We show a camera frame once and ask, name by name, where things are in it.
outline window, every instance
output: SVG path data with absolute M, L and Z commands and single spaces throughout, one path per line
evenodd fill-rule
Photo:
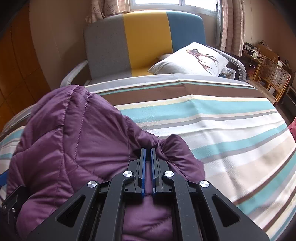
M 129 0 L 131 10 L 169 9 L 217 16 L 219 0 Z

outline black metal bracket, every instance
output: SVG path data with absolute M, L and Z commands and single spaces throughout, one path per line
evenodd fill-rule
M 169 170 L 151 150 L 153 197 L 171 202 L 178 241 L 269 241 L 267 234 L 208 181 L 193 183 Z
M 106 183 L 88 182 L 37 226 L 27 241 L 121 240 L 126 200 L 144 197 L 145 162 L 142 148 L 140 159 L 131 161 L 127 171 Z
M 26 240 L 120 241 L 126 202 L 144 198 L 146 159 L 151 160 L 154 202 L 172 207 L 176 241 L 269 241 L 266 233 L 211 183 L 189 182 L 170 171 L 168 163 L 156 157 L 154 148 L 148 153 L 142 148 L 140 158 L 129 162 L 127 170 L 111 181 L 89 181 Z M 5 200 L 5 223 L 15 226 L 28 197 L 27 189 L 19 187 Z
M 23 204 L 28 200 L 29 196 L 28 188 L 19 186 L 2 203 L 2 214 L 11 229 L 15 230 L 17 216 L 19 215 Z

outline beige curtain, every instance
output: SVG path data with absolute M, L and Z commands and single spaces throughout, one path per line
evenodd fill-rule
M 128 0 L 91 0 L 90 15 L 85 20 L 88 23 L 94 23 L 128 10 Z
M 242 55 L 245 37 L 244 0 L 221 0 L 223 24 L 220 50 Z

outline metal screw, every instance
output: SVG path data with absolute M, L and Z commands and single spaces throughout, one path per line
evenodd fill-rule
M 200 182 L 200 186 L 203 187 L 203 188 L 207 188 L 207 187 L 209 187 L 209 185 L 210 185 L 210 184 L 209 184 L 208 181 L 201 181 L 201 182 Z
M 166 171 L 165 172 L 166 177 L 172 177 L 173 175 L 174 175 L 174 173 L 172 171 Z
M 90 181 L 90 182 L 87 183 L 87 186 L 89 188 L 94 188 L 94 187 L 97 186 L 97 182 L 96 181 Z
M 131 171 L 125 171 L 125 172 L 123 173 L 123 175 L 124 175 L 125 177 L 131 177 L 131 176 L 133 175 L 133 173 L 132 173 Z

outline beige wall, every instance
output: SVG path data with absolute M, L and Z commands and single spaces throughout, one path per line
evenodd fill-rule
M 216 47 L 217 18 L 205 14 L 199 14 L 199 16 L 204 22 L 207 45 Z
M 246 37 L 251 44 L 265 40 L 280 60 L 288 59 L 292 72 L 296 70 L 296 37 L 283 16 L 268 0 L 244 0 L 246 7 Z
M 58 88 L 62 79 L 86 59 L 83 28 L 89 8 L 90 0 L 30 0 L 32 39 L 51 89 Z M 207 44 L 214 47 L 216 18 L 200 16 Z

